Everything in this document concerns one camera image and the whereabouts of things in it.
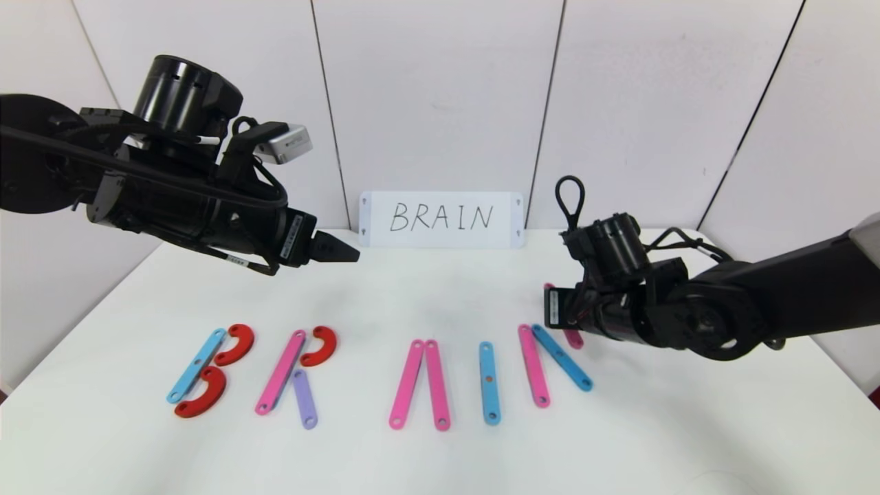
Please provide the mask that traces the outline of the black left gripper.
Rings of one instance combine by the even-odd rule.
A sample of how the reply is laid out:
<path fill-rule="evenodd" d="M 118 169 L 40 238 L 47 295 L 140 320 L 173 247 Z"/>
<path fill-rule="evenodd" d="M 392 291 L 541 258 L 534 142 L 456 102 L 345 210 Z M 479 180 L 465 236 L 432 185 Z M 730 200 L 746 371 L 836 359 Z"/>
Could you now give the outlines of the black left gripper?
<path fill-rule="evenodd" d="M 257 209 L 222 201 L 221 248 L 261 257 L 270 267 L 356 263 L 360 251 L 333 235 L 316 231 L 316 217 L 280 207 Z"/>

